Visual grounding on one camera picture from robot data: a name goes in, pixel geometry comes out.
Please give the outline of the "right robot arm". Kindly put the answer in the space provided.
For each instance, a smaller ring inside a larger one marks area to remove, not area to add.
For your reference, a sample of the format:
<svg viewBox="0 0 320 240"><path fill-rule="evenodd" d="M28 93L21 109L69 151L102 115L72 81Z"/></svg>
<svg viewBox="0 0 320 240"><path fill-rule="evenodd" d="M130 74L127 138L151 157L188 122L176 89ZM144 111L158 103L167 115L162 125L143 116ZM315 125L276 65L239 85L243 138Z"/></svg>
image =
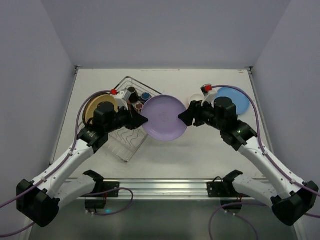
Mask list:
<svg viewBox="0 0 320 240"><path fill-rule="evenodd" d="M260 135L238 119L236 105L228 97L218 97L213 103L193 101L179 119L186 126L208 125L220 132L223 141L247 158L269 181L254 180L234 170L223 178L225 185L250 196L271 208L286 226L292 226L315 205L319 187L304 181L274 156L261 141Z"/></svg>

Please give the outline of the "blue plate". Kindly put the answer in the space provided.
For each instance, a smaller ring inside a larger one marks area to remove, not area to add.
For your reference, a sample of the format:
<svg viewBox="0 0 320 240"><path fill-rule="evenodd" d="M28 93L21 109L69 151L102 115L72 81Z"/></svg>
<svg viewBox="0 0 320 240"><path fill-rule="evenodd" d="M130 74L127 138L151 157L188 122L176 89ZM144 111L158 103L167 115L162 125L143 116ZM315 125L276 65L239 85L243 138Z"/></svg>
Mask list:
<svg viewBox="0 0 320 240"><path fill-rule="evenodd" d="M247 112L250 107L250 100L246 95L241 93L240 91L229 88L229 87L221 87L217 91L216 98L227 97L231 99L232 103L236 106L236 113L238 115L243 115Z"/></svg>

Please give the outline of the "tan plate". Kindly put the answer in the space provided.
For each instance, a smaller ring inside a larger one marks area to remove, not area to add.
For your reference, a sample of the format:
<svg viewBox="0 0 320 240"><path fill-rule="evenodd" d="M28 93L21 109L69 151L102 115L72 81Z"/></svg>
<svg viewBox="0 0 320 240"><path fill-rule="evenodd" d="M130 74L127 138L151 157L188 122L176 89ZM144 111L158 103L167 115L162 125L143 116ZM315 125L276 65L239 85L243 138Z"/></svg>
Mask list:
<svg viewBox="0 0 320 240"><path fill-rule="evenodd" d="M115 112L118 112L118 104L115 98L110 94L100 94L92 98L84 107L82 114L82 121L84 124L86 124L89 121L89 119L91 119L94 116L95 109L97 109L97 107L102 103L112 103Z"/></svg>

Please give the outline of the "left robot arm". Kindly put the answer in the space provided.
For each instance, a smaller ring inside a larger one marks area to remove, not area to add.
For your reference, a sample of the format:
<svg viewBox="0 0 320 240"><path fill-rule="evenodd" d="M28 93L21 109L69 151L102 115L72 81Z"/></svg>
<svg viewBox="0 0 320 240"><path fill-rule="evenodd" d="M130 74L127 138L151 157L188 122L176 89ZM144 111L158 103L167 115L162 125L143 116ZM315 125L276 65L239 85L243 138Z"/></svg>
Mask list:
<svg viewBox="0 0 320 240"><path fill-rule="evenodd" d="M33 180L23 179L17 185L17 210L39 227L48 226L62 207L94 193L103 181L98 173L88 170L62 189L69 176L109 140L110 133L121 128L135 130L147 122L148 119L132 107L98 103L84 128L75 134L69 149Z"/></svg>

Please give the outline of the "orange bowl white inside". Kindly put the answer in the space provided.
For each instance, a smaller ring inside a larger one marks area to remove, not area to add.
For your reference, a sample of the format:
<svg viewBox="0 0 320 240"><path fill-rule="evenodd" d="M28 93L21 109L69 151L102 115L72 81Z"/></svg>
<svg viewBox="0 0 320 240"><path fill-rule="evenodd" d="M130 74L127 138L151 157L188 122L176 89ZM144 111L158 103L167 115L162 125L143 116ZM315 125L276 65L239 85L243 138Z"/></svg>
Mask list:
<svg viewBox="0 0 320 240"><path fill-rule="evenodd" d="M202 93L195 93L192 94L189 98L188 98L188 105L191 104L192 101L203 101L204 99L204 95Z"/></svg>

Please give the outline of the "purple plate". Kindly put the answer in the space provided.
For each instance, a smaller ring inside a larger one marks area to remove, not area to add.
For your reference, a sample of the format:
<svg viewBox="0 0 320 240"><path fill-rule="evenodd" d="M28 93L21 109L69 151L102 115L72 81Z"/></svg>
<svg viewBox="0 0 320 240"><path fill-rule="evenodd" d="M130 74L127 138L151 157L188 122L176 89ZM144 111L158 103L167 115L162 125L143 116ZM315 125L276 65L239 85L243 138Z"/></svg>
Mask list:
<svg viewBox="0 0 320 240"><path fill-rule="evenodd" d="M152 97L143 105L140 112L148 119L142 128L158 141L177 140L187 130L187 126L178 118L186 110L186 106L173 96L162 94Z"/></svg>

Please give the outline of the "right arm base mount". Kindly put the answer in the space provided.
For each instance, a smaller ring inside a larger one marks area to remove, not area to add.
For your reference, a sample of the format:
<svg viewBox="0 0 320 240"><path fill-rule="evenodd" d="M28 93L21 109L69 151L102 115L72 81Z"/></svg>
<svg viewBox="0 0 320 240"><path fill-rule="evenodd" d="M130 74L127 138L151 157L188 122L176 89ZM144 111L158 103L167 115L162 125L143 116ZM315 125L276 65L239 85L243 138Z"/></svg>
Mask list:
<svg viewBox="0 0 320 240"><path fill-rule="evenodd" d="M234 170L225 177L215 177L212 181L206 183L207 195L209 198L220 198L220 204L242 203L243 198L248 198L248 195L238 193L232 183L236 177L243 173L239 170Z"/></svg>

